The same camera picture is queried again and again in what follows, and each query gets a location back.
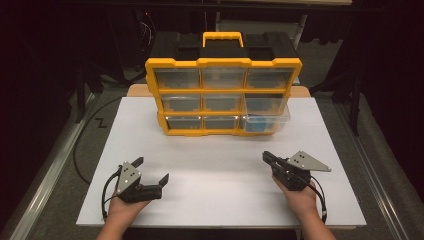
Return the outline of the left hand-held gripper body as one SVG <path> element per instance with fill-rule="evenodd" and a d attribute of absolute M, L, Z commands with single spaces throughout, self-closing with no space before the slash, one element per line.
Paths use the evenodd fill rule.
<path fill-rule="evenodd" d="M 138 203 L 162 198 L 160 184 L 143 185 L 140 183 L 141 172 L 129 162 L 124 162 L 116 186 L 117 196 L 126 203 Z"/>

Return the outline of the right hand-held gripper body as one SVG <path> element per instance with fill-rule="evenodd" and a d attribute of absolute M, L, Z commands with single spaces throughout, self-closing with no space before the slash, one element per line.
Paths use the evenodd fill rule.
<path fill-rule="evenodd" d="M 272 168 L 272 174 L 290 191 L 302 191 L 311 179 L 312 171 L 331 172 L 332 169 L 304 151 L 298 151 L 289 158 L 282 158 Z"/>

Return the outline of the blue shiny packet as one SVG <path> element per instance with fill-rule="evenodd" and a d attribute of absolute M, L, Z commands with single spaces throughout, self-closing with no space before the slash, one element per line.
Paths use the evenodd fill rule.
<path fill-rule="evenodd" d="M 247 132 L 264 132 L 266 130 L 266 118 L 261 115 L 248 115 L 246 118 Z"/>

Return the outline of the clear plastic drawer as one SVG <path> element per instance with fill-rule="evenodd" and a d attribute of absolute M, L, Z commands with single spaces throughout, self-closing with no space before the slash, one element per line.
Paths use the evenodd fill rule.
<path fill-rule="evenodd" d="M 290 114 L 286 111 L 287 100 L 283 94 L 245 94 L 241 115 L 241 128 L 251 134 L 272 134 L 289 121 Z M 261 115 L 266 118 L 267 126 L 264 132 L 247 132 L 246 118 L 248 115 Z"/>

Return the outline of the yellow black drawer organizer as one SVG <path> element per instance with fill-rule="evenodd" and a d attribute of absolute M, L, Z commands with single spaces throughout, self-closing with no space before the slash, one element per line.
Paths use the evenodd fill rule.
<path fill-rule="evenodd" d="M 160 32 L 145 62 L 148 89 L 156 101 L 158 93 L 152 89 L 156 69 L 205 67 L 290 68 L 293 71 L 289 80 L 291 96 L 302 61 L 285 32 L 204 32 L 197 35 Z"/>

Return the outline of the person's right hand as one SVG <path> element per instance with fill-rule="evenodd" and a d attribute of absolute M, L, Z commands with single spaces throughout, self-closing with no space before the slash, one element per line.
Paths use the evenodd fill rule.
<path fill-rule="evenodd" d="M 318 217 L 316 194 L 310 188 L 302 191 L 290 191 L 276 177 L 272 177 L 276 185 L 283 192 L 290 210 L 298 220 Z"/>

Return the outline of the person's left hand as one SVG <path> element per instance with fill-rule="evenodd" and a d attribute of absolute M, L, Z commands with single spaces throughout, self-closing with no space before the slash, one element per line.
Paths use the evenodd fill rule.
<path fill-rule="evenodd" d="M 112 220 L 119 224 L 129 226 L 148 204 L 149 201 L 126 203 L 114 194 L 109 204 L 108 217 L 106 220 Z"/>

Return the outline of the black metal stand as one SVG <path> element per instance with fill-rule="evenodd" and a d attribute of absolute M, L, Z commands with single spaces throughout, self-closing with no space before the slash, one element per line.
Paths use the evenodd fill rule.
<path fill-rule="evenodd" d="M 318 92 L 332 92 L 332 101 L 336 104 L 348 104 L 348 123 L 352 132 L 358 136 L 358 115 L 360 112 L 361 81 L 355 73 L 342 72 L 327 77 L 323 82 L 309 88 L 311 95 Z"/>
<path fill-rule="evenodd" d="M 101 94 L 104 89 L 98 66 L 92 62 L 84 62 L 76 70 L 76 123 L 81 122 L 86 112 L 86 87 L 94 94 Z"/>

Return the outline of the grid of transparent drawers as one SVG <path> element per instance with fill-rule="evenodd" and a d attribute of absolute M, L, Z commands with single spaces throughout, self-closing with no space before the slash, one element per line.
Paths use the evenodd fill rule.
<path fill-rule="evenodd" d="M 245 94 L 290 97 L 290 68 L 165 68 L 154 71 L 158 121 L 169 135 L 267 135 L 241 128 Z"/>

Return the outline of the metal floor rail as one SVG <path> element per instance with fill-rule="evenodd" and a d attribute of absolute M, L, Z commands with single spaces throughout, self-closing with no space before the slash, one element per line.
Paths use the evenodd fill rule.
<path fill-rule="evenodd" d="M 86 113 L 79 122 L 77 122 L 77 111 L 71 111 L 70 119 L 64 125 L 52 150 L 24 194 L 23 200 L 0 233 L 0 240 L 26 240 L 29 237 L 68 162 L 77 138 L 88 121 L 88 115 L 94 111 L 99 99 L 99 94 L 88 95 L 84 102 Z"/>
<path fill-rule="evenodd" d="M 351 140 L 359 154 L 359 163 L 364 172 L 365 179 L 373 193 L 374 200 L 376 201 L 380 212 L 382 213 L 386 225 L 394 240 L 409 240 L 409 237 L 398 217 L 392 200 L 384 189 L 378 175 L 365 152 L 365 149 L 358 136 L 355 135 L 350 126 L 349 113 L 343 105 L 336 104 L 335 109 L 341 118 L 341 121 L 348 131 Z"/>

